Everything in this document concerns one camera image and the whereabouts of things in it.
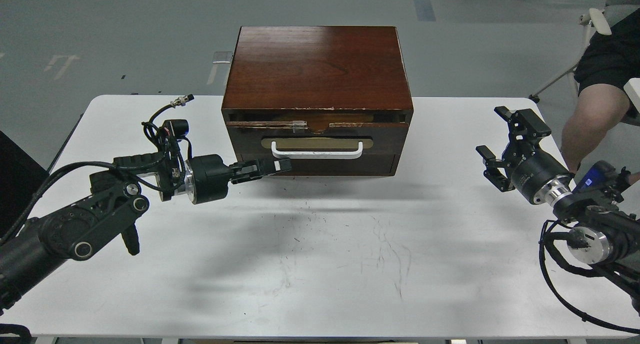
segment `table surface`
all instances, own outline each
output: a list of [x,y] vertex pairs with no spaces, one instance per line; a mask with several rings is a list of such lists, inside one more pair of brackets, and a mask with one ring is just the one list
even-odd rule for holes
[[[58,162],[152,152],[145,121],[174,96],[99,96]],[[233,149],[221,96],[197,96],[158,117],[185,118],[194,155]],[[544,284],[539,230],[548,205],[500,193],[477,145],[500,154],[507,125],[493,112],[520,98],[414,98],[394,177],[268,177],[226,199],[186,196],[137,221],[141,253],[117,237],[91,260],[66,262],[7,310],[34,335],[128,337],[514,338],[628,337],[583,323]],[[542,148],[560,157],[551,138]],[[41,199],[43,216],[89,194],[74,171]],[[600,278],[551,277],[578,308],[638,326],[622,291]]]

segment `person's knee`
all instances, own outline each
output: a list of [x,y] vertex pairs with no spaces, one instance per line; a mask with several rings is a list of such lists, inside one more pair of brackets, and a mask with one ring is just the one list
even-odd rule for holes
[[609,131],[620,122],[622,115],[618,111],[576,111],[573,114],[576,125],[582,127],[583,130],[589,131]]

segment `wooden box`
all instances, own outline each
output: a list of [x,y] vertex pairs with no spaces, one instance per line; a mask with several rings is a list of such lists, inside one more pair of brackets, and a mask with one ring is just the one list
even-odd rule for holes
[[288,175],[395,175],[414,112],[396,28],[242,27],[226,86],[238,161],[285,152]]

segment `wires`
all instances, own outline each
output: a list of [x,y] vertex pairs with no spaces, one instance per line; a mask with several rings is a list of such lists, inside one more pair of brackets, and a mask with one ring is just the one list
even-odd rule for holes
[[149,121],[142,122],[142,131],[144,131],[144,136],[146,136],[146,138],[151,141],[151,143],[155,145],[158,150],[162,150],[162,140],[160,139],[159,135],[160,129],[158,129],[158,127],[154,125],[154,120],[160,114],[164,113],[164,111],[166,111],[167,109],[171,109],[172,107],[174,107],[172,104],[165,105],[158,111],[156,111],[155,114],[151,115]]
[[9,230],[2,237],[2,239],[0,239],[0,246],[5,244],[10,239],[13,239],[14,237],[16,237],[16,235],[18,235],[18,232],[20,231],[19,229],[22,228],[27,216],[30,214],[31,210],[34,208],[38,200],[42,198],[42,195],[44,195],[44,193],[48,189],[50,189],[50,187],[53,186],[55,182],[60,180],[60,178],[64,177],[68,173],[71,173],[71,171],[76,170],[78,168],[85,167],[85,166],[96,166],[99,168],[106,168],[109,170],[118,171],[119,173],[122,173],[130,177],[132,180],[139,182],[140,184],[146,187],[149,187],[150,189],[153,189],[155,191],[162,191],[162,189],[160,189],[159,187],[154,186],[153,184],[150,184],[142,180],[137,175],[133,175],[132,173],[128,172],[130,170],[146,169],[148,167],[155,166],[158,162],[162,160],[164,160],[164,157],[162,157],[162,159],[156,162],[146,164],[143,166],[137,166],[137,167],[115,166],[114,164],[110,164],[109,162],[102,162],[102,161],[81,161],[81,162],[74,162],[73,164],[67,164],[62,166],[58,170],[55,170],[48,178],[46,178],[46,180],[42,183],[42,185],[40,185],[39,189],[33,194],[32,199],[28,203],[25,210],[23,210],[23,213],[18,217],[18,219],[16,219],[16,221],[14,221],[13,225],[9,228]]
[[189,144],[189,146],[187,146],[187,159],[188,160],[193,159],[193,157],[194,157],[193,155],[194,154],[191,152],[192,151],[191,150],[192,149],[192,142],[189,139],[187,139],[186,136],[183,138],[183,140],[185,140]]
[[574,228],[574,227],[570,227],[569,225],[567,225],[566,223],[562,222],[561,220],[556,221],[556,223],[558,223],[558,225],[562,226],[563,228],[567,228],[569,230]]
[[619,326],[619,325],[615,325],[612,323],[609,323],[607,321],[598,319],[597,317],[591,316],[589,314],[587,314],[586,312],[583,312],[581,310],[579,310],[578,308],[574,307],[573,305],[571,305],[568,301],[566,301],[559,293],[558,290],[556,290],[555,286],[553,286],[553,283],[551,282],[551,278],[549,276],[549,272],[546,270],[547,265],[545,263],[546,260],[546,256],[545,256],[545,242],[544,239],[547,235],[549,235],[552,231],[553,228],[555,228],[556,225],[558,225],[559,221],[553,221],[553,220],[547,220],[545,221],[545,223],[542,225],[542,232],[540,233],[540,241],[538,242],[539,244],[539,250],[538,250],[538,259],[539,259],[539,263],[540,263],[540,269],[542,271],[542,276],[544,277],[544,281],[547,283],[549,289],[551,289],[551,292],[553,292],[553,295],[556,296],[556,298],[558,299],[558,301],[560,301],[560,303],[562,303],[562,305],[564,305],[567,309],[569,309],[569,311],[573,312],[573,314],[576,314],[580,317],[580,319],[582,319],[583,321],[589,321],[592,324],[598,325],[598,326],[602,326],[603,328],[608,328],[608,329],[612,329],[612,330],[619,330],[619,331],[624,331],[624,332],[630,332],[633,334],[640,334],[640,329],[637,328],[628,328],[626,326]]
[[19,341],[14,342],[20,342],[20,344],[28,344],[33,339],[29,329],[18,324],[0,324],[0,334],[16,334],[19,336]]

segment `leg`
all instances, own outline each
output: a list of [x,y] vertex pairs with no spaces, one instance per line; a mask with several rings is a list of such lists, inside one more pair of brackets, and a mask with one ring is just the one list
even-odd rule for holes
[[629,178],[627,178],[627,181],[629,182],[630,185],[635,184],[636,182],[638,182],[638,180],[640,180],[640,172],[631,174],[629,175]]
[[562,157],[571,173],[617,125],[629,109],[629,98],[621,89],[609,84],[595,84],[583,89],[573,115],[562,130]]

